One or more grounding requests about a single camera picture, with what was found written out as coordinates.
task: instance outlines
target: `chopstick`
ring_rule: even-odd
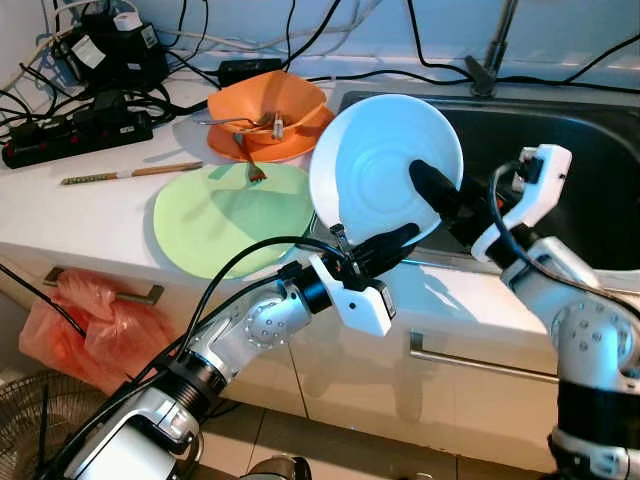
[[[121,178],[142,177],[144,175],[157,175],[159,173],[186,172],[202,168],[203,162],[176,163],[163,167],[139,168],[137,170],[123,170],[120,172],[99,173],[84,177],[65,178],[60,185],[78,185],[81,183],[102,182],[105,180],[119,180]]]

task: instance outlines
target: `power adapter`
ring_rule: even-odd
[[[254,60],[225,60],[216,71],[220,86],[228,87],[262,73],[280,70],[282,60],[279,58],[258,58]]]

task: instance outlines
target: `white countertop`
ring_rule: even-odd
[[[344,83],[347,82],[319,84],[334,110],[344,91],[355,89],[354,82],[346,86]],[[366,88],[366,85],[359,83],[357,86]],[[386,85],[392,90],[468,94],[466,86],[437,87],[436,90],[408,82],[388,82]],[[210,86],[201,81],[179,75],[167,82],[167,87],[173,101],[180,105],[191,105],[211,92]],[[553,89],[500,88],[504,97],[567,100],[566,94],[559,96]],[[576,91],[572,100],[580,101],[581,98],[589,102],[637,102],[635,97],[582,91]],[[153,234],[156,194],[179,173],[72,187],[62,187],[59,183],[65,177],[180,162],[227,163],[228,160],[207,146],[206,134],[206,127],[197,126],[190,118],[183,117],[155,129],[154,139],[150,141],[18,170],[1,165],[0,253],[29,248],[51,253],[67,265],[135,278],[204,285],[203,280],[175,267],[161,252]],[[306,167],[309,157],[309,154],[303,155],[287,163]],[[435,316],[439,319],[434,323],[440,325],[438,328],[446,330],[448,322],[455,320],[462,322],[460,328],[466,328],[468,321],[475,321],[491,326],[491,331],[493,327],[521,331],[546,343],[538,319],[519,304],[495,276],[401,265],[386,274],[385,279],[390,283],[401,311]]]

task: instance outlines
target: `orange bowl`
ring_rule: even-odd
[[[313,117],[326,102],[324,92],[291,73],[276,70],[235,83],[209,95],[209,113],[214,120],[246,117],[254,121],[265,113],[280,112],[286,120],[284,138],[271,137],[272,129],[253,129],[248,122],[220,125],[228,132],[245,133],[254,143],[273,144],[290,139],[295,128]]]

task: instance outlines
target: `stainless steel sink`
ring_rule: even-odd
[[[377,95],[349,92],[340,110]],[[597,269],[640,269],[640,108],[580,103],[420,96],[456,130],[465,178],[487,179],[524,146],[562,145],[573,153],[558,206],[536,230],[565,242]],[[312,235],[328,238],[319,222]],[[497,271],[469,256],[443,228],[410,261],[471,271]]]

